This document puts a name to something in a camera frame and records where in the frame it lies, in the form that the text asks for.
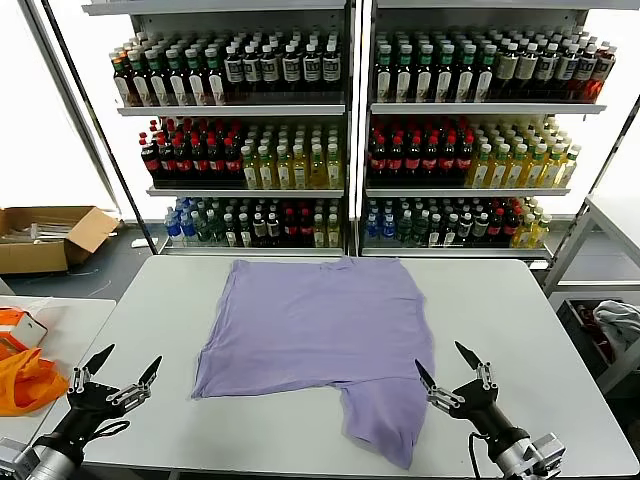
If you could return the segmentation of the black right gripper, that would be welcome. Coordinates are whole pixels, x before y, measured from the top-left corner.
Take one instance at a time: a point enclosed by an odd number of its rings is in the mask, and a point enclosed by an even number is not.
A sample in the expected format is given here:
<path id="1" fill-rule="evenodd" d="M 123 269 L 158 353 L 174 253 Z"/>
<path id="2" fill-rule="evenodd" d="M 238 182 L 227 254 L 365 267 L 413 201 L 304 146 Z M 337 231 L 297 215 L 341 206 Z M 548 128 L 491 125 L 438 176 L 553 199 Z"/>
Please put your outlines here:
<path id="1" fill-rule="evenodd" d="M 415 359 L 420 381 L 427 393 L 427 401 L 452 418 L 468 420 L 476 432 L 496 443 L 505 440 L 515 427 L 497 406 L 498 385 L 493 379 L 490 362 L 483 362 L 474 351 L 454 342 L 457 350 L 476 373 L 476 380 L 453 392 L 438 387 L 422 363 Z"/>

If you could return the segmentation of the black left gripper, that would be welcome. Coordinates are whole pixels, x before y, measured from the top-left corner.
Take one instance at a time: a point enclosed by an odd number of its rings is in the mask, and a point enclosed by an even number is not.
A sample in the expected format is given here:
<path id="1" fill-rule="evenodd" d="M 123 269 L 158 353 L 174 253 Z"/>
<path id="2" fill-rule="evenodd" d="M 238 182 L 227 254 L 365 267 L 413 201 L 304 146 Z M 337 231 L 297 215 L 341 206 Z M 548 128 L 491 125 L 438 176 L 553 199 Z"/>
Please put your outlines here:
<path id="1" fill-rule="evenodd" d="M 114 344 L 109 345 L 95 353 L 84 366 L 73 369 L 67 395 L 70 409 L 53 430 L 55 434 L 74 443 L 87 443 L 104 422 L 122 418 L 124 412 L 139 407 L 151 396 L 151 385 L 162 356 L 146 368 L 136 383 L 120 390 L 90 382 L 114 348 Z"/>

